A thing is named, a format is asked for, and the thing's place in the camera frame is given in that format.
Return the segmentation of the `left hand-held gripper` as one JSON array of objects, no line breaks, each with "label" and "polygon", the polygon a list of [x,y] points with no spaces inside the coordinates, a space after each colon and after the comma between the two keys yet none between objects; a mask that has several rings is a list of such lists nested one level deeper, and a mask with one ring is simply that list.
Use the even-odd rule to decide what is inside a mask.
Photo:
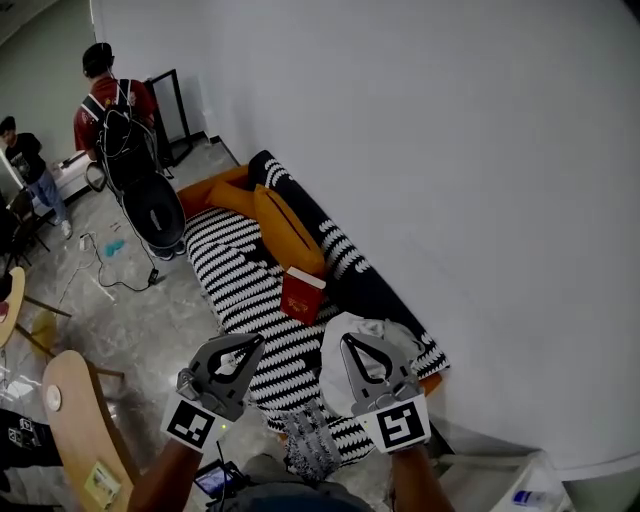
[{"label": "left hand-held gripper", "polygon": [[[178,373],[161,432],[196,452],[212,449],[243,415],[244,397],[264,346],[264,337],[253,333],[225,334],[204,343],[189,368]],[[235,367],[224,374],[223,357],[228,355],[234,356]]]}]

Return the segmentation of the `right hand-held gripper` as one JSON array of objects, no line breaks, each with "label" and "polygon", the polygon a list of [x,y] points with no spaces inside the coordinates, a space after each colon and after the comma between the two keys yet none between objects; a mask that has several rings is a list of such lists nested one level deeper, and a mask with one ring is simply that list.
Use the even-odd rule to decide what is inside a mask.
[{"label": "right hand-held gripper", "polygon": [[376,449],[392,453],[427,442],[426,397],[404,353],[363,333],[344,334],[340,350],[356,398],[352,414]]}]

